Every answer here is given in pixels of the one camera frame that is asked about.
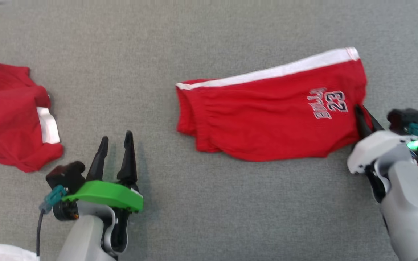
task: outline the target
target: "clothing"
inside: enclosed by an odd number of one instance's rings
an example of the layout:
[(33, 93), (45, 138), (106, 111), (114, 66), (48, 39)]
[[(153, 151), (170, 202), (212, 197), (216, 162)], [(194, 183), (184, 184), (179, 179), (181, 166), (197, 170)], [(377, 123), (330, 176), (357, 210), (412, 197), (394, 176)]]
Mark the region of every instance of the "clothing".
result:
[(0, 64), (0, 163), (24, 172), (63, 154), (48, 93), (29, 72), (28, 67)]
[(367, 79), (355, 48), (224, 79), (176, 84), (177, 130), (196, 149), (248, 161), (326, 157), (358, 141)]

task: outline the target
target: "white cloth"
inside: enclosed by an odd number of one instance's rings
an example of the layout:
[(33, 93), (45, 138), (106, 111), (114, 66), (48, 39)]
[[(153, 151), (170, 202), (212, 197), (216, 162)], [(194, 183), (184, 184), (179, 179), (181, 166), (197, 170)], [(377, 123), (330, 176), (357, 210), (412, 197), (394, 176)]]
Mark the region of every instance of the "white cloth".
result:
[(40, 258), (23, 248), (0, 244), (0, 261), (40, 261)]

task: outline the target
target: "green plastic part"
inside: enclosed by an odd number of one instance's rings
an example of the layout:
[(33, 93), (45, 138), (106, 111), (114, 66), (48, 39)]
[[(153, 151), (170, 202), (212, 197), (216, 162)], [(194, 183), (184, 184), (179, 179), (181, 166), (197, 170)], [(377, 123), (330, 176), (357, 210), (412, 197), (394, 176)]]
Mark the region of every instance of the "green plastic part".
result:
[(112, 208), (123, 208), (129, 211), (143, 209), (143, 196), (126, 186), (101, 180), (92, 180), (73, 195), (62, 198), (63, 201), (85, 200), (91, 203), (107, 205)]

